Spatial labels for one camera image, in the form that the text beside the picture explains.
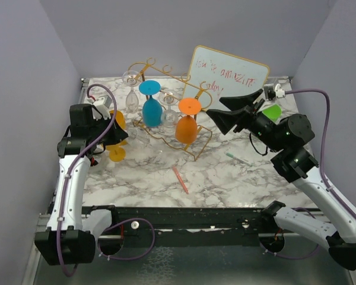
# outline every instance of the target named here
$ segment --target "green pen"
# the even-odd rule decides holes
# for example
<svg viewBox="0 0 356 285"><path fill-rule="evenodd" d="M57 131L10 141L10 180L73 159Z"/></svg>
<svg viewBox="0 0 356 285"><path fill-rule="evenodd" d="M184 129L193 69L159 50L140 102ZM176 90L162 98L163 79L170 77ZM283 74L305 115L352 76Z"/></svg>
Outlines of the green pen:
<svg viewBox="0 0 356 285"><path fill-rule="evenodd" d="M225 153L225 155L231 157L231 158L234 159L234 160L237 160L238 162L241 162L241 163L243 163L243 164L245 164L245 165L248 165L249 167L252 167L252 166L253 166L253 165L251 165L249 162L247 162L247 161L245 161L245 160L242 160L242 159L240 159L240 158L234 156L234 155L231 154L231 153Z"/></svg>

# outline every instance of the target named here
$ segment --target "marble table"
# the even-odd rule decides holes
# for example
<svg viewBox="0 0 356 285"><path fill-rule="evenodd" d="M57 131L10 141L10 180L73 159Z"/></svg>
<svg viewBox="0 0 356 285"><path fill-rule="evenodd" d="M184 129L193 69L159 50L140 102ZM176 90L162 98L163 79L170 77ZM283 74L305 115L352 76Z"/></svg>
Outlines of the marble table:
<svg viewBox="0 0 356 285"><path fill-rule="evenodd" d="M182 93L183 84L171 78L147 78L157 80L162 88L167 87ZM114 92L117 108L126 118L127 127L137 113L125 112L125 97L130 87L122 84L121 78L93 78L90 84L100 83ZM287 78L280 79L286 90L291 86ZM94 87L94 97L105 91ZM145 96L138 93L139 112ZM277 101L282 116L298 112L293 95ZM151 138L145 148L125 145L123 161L110 161L108 152L98 169L92 167L84 187L83 206L115 204L125 207L265 207L274 200L289 207L315 207L293 185L280 177L274 170L269 153L260 156L249 142L249 132L223 135L204 112L198 115L198 123L213 131L212 139L195 162L193 157L179 150L173 150L160 140ZM265 146L254 140L255 146L263 151ZM225 155L230 152L251 162L252 167L241 164ZM178 182L172 167L176 166L184 180L189 194Z"/></svg>

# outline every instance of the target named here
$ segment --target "gray wall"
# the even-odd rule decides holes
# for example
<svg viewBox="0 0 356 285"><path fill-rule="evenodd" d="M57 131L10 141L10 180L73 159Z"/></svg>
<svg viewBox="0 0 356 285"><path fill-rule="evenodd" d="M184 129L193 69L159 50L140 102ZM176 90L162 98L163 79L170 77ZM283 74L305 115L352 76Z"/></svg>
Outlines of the gray wall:
<svg viewBox="0 0 356 285"><path fill-rule="evenodd" d="M153 56L188 71L197 45L294 75L335 0L41 0L83 77L122 74Z"/></svg>
<svg viewBox="0 0 356 285"><path fill-rule="evenodd" d="M326 170L334 184L356 205L356 0L336 2L294 77L294 88L318 87L331 99L326 140ZM296 97L309 115L320 151L325 101L315 93Z"/></svg>
<svg viewBox="0 0 356 285"><path fill-rule="evenodd" d="M38 0L0 0L0 285L20 284L80 78Z"/></svg>

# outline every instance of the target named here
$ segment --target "gray floor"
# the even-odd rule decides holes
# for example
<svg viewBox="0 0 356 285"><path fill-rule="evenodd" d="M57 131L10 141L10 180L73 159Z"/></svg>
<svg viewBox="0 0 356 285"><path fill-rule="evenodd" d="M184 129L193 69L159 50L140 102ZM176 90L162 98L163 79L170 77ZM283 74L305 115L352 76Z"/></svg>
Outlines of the gray floor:
<svg viewBox="0 0 356 285"><path fill-rule="evenodd" d="M304 255L314 244L302 237L287 237L282 253ZM139 254L128 249L123 254ZM344 285L352 284L348 271L336 264L325 250L316 256L290 261L263 255L261 248L217 246L202 248L155 248L137 261L107 261L95 258L80 265L67 278L58 266L48 266L41 259L34 285L113 285L113 284L184 284L184 285Z"/></svg>

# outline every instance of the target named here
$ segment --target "whiteboard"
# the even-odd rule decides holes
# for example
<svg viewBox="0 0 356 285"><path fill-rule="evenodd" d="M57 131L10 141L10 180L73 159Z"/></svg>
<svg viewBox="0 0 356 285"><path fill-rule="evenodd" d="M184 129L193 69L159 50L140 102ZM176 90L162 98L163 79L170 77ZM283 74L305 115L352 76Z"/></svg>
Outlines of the whiteboard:
<svg viewBox="0 0 356 285"><path fill-rule="evenodd" d="M212 105L207 109L228 110L219 102L220 97L248 95L262 88L268 78L269 67L236 55L230 55L205 46L197 46L192 56L188 72L189 83L209 88ZM198 89L186 85L183 97L195 97ZM202 107L207 107L211 99L206 93L199 98Z"/></svg>

